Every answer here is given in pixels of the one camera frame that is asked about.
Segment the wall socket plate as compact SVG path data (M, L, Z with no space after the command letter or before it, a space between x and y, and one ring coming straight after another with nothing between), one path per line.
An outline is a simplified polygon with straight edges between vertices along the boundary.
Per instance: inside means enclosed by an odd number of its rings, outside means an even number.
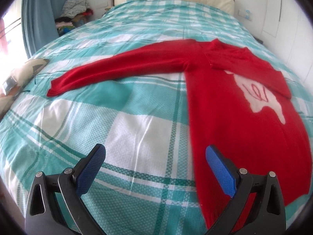
M246 20L249 20L249 21L252 20L252 13L250 12L250 10L239 9L238 15Z

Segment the blue window curtain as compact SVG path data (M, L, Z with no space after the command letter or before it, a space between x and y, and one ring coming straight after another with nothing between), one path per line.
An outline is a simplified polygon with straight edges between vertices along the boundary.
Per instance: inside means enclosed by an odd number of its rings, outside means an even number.
M21 25L27 57L59 37L55 19L67 0L22 0Z

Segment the pile of clothes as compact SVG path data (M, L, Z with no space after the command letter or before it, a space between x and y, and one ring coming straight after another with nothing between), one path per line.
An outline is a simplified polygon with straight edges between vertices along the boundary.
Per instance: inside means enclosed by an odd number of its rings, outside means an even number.
M61 37L86 24L92 16L93 9L87 0L67 0L60 17L55 19L58 35Z

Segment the red knit sweater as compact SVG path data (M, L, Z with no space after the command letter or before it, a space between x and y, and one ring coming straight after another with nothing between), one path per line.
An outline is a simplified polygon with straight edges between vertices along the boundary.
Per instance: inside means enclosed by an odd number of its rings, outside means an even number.
M211 144L239 168L275 172L285 205L309 193L309 137L291 92L283 74L247 48L219 40L153 43L71 69L52 80L47 96L105 80L176 72L185 76L196 190L208 227L230 199L205 160Z

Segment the patterned cream cushion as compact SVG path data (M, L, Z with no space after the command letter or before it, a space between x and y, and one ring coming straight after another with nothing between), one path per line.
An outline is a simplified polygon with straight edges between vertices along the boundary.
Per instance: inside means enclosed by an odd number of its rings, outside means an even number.
M49 63L49 59L28 60L1 84L1 119L22 93L25 86Z

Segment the teal white plaid bedspread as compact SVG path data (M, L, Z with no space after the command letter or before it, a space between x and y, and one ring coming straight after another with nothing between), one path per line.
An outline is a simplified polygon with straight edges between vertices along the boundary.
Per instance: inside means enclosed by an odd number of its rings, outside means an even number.
M105 162L83 201L108 234L204 234L181 73L106 81L48 98L53 79L74 67L154 42L219 39L248 47L283 73L312 134L312 94L233 16L180 0L114 7L40 49L49 60L1 120L1 178L24 215L35 174L73 167L98 143Z

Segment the white wardrobe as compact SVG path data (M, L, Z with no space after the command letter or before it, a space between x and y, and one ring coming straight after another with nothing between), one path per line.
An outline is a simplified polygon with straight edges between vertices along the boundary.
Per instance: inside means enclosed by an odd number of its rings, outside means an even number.
M261 40L312 90L312 25L296 0L267 0Z

